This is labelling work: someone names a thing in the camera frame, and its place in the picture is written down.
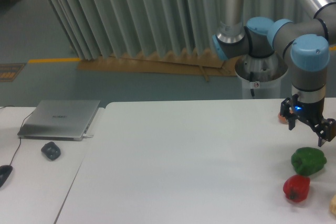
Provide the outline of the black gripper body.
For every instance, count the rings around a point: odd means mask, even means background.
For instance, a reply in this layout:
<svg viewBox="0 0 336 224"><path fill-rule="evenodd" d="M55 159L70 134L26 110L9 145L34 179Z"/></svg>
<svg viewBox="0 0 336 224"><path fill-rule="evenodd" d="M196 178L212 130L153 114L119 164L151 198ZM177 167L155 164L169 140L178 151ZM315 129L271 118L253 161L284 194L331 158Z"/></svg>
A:
<svg viewBox="0 0 336 224"><path fill-rule="evenodd" d="M304 103L299 101L299 95L292 96L291 108L293 117L289 120L289 128L293 129L296 120L310 126L312 129L322 129L324 117L322 115L324 108L324 98L314 103Z"/></svg>

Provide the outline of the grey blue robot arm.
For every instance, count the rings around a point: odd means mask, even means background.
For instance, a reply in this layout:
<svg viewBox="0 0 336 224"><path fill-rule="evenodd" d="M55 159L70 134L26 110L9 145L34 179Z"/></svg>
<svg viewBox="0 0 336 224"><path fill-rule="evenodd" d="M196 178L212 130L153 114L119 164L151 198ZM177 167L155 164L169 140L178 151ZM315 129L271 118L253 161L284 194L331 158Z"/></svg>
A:
<svg viewBox="0 0 336 224"><path fill-rule="evenodd" d="M255 17L244 24L244 0L226 0L212 40L221 60L241 55L264 59L277 54L292 71L291 96L281 103L280 115L290 129L297 121L309 126L322 146L335 138L335 120L322 114L329 46L335 43L335 0L298 1L312 17L310 21Z"/></svg>

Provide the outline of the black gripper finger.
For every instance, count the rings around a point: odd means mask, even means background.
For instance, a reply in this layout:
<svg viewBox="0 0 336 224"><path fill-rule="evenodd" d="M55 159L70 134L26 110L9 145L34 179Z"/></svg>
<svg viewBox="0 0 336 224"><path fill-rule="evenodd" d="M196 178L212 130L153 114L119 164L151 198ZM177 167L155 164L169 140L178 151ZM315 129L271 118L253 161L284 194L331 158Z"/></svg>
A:
<svg viewBox="0 0 336 224"><path fill-rule="evenodd" d="M292 100L290 98L284 99L280 104L280 116L285 118L288 122L288 129L291 131L296 126L297 116L293 113Z"/></svg>
<svg viewBox="0 0 336 224"><path fill-rule="evenodd" d="M308 120L308 125L318 136L318 146L325 142L331 142L335 138L335 119L321 118L318 120Z"/></svg>

